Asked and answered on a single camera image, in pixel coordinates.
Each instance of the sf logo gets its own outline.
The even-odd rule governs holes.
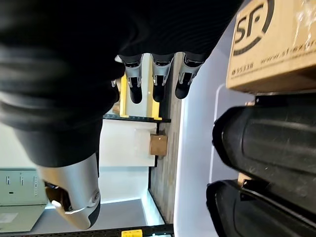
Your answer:
[[[250,36],[252,36],[253,28],[255,27],[255,24],[258,24],[259,20],[261,19],[262,11],[263,8],[267,5],[267,14],[265,16],[265,22],[262,27],[261,32],[265,34],[270,26],[272,17],[273,17],[273,12],[275,8],[275,0],[266,0],[264,3],[258,5],[255,9],[253,9],[249,15],[242,17],[238,23],[237,23],[237,29],[236,29],[236,39],[235,39],[235,50],[233,51],[233,55],[237,56],[240,54],[243,54],[250,50],[253,46],[255,46],[260,40],[261,36],[258,35],[254,37],[254,40],[252,40],[250,43],[248,43],[246,46],[243,48],[238,49],[238,43],[243,41],[243,39],[247,39]]]

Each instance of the robotic hand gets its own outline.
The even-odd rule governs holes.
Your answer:
[[[139,103],[149,52],[161,101],[173,55],[185,52],[176,89],[184,98],[241,2],[0,1],[0,120],[68,222],[88,229],[100,211],[99,140],[102,116],[119,99],[115,79],[126,68]]]

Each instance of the floor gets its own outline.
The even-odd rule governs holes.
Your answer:
[[[116,228],[146,226],[146,218],[143,212],[142,201],[131,200],[116,203],[102,204],[100,214],[96,223],[89,229],[107,230]],[[65,220],[54,209],[47,209],[41,215],[28,235],[65,233],[79,231]]]
[[[178,53],[174,58],[173,71],[170,72],[169,108],[168,116],[171,123],[160,125],[160,133],[168,136],[167,156],[159,157],[157,167],[151,171],[151,193],[161,214],[167,223],[173,223],[175,185],[177,173],[177,158],[179,144],[179,127],[181,100],[176,98],[174,91],[178,81],[178,72],[181,66],[182,54]]]

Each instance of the robotic finger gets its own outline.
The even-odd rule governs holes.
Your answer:
[[[133,57],[119,56],[125,65],[127,83],[130,89],[130,98],[135,104],[142,101],[142,58],[139,54]]]

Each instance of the black fabric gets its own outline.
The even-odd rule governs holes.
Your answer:
[[[98,150],[118,100],[116,55],[208,56],[241,2],[0,1],[0,120],[36,164],[79,162]]]
[[[241,192],[234,181],[208,186],[207,207],[219,237],[312,237],[316,229],[259,197]]]
[[[270,100],[225,112],[215,122],[213,144],[225,164],[268,182],[271,194],[316,219],[316,95]]]
[[[206,59],[243,0],[149,1],[149,34],[120,52],[159,55],[191,52]]]

